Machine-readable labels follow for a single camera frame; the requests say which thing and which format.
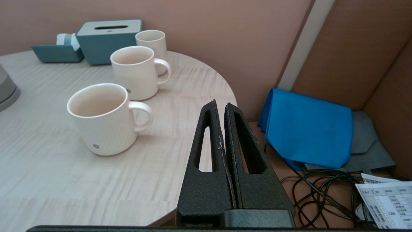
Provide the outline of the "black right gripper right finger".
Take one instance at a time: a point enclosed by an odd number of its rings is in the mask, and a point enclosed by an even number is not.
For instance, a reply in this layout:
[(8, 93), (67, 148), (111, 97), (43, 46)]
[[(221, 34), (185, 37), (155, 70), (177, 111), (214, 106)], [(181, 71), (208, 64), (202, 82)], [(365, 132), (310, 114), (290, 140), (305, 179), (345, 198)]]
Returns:
[(237, 209), (293, 211), (293, 205), (243, 112), (225, 107), (225, 152)]

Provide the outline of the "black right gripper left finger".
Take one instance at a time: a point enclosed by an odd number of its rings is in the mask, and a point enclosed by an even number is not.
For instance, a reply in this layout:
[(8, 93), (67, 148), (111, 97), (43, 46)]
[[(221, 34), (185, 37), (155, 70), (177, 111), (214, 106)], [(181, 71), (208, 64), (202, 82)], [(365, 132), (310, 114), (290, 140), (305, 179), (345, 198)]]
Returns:
[[(206, 128), (210, 132), (211, 172), (199, 170)], [(228, 176), (225, 141), (213, 100), (202, 107), (198, 119), (176, 207), (177, 226), (221, 226), (223, 213), (233, 208)]]

